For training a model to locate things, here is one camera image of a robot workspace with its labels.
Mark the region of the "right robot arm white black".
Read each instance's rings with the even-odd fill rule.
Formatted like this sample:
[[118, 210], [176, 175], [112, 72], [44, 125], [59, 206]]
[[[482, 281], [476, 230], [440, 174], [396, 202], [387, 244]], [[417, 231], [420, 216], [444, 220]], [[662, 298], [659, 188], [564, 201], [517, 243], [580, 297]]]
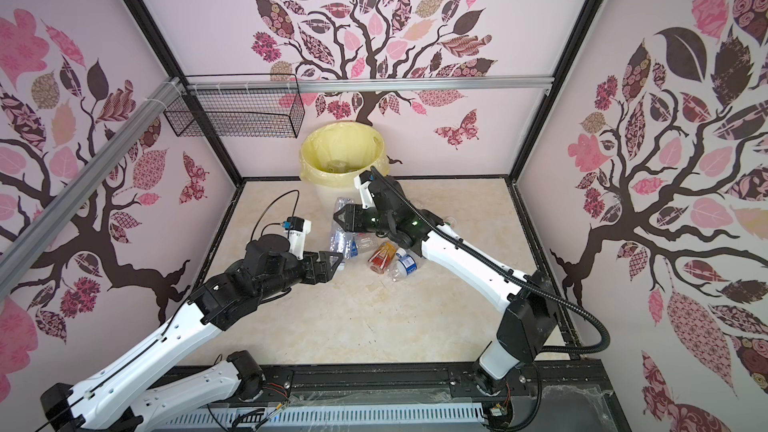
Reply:
[[527, 275], [477, 250], [442, 218], [414, 206], [392, 177], [370, 169], [354, 187], [359, 200], [333, 215], [342, 230], [373, 233], [442, 266], [501, 313], [495, 338], [475, 362], [480, 378], [499, 382], [534, 362], [557, 326], [557, 304], [542, 273]]

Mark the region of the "red yellow label bottle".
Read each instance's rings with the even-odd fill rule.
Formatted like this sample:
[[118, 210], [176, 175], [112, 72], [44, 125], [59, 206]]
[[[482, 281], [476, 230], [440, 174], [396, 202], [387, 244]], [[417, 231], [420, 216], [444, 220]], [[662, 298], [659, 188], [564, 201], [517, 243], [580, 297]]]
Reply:
[[398, 247], [389, 241], [382, 242], [367, 261], [367, 266], [376, 274], [383, 275], [396, 257]]

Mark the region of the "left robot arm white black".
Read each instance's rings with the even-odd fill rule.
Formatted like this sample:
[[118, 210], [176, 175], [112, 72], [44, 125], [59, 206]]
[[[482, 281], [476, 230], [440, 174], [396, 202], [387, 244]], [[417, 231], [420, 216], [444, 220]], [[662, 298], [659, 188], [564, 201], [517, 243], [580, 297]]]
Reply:
[[331, 281], [339, 252], [295, 255], [288, 239], [251, 241], [242, 259], [196, 288], [174, 315], [139, 344], [74, 385], [56, 383], [41, 396], [55, 431], [149, 431], [165, 420], [227, 399], [251, 401], [274, 390], [247, 351], [163, 386], [156, 383], [183, 358], [297, 284]]

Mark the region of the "barcode blue label bottle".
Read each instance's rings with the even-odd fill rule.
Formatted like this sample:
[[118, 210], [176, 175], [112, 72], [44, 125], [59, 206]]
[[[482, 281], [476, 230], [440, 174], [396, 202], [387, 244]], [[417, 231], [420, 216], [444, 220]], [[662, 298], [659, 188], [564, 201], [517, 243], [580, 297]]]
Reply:
[[389, 275], [393, 281], [402, 281], [412, 275], [419, 267], [417, 260], [409, 251], [398, 248], [389, 267]]

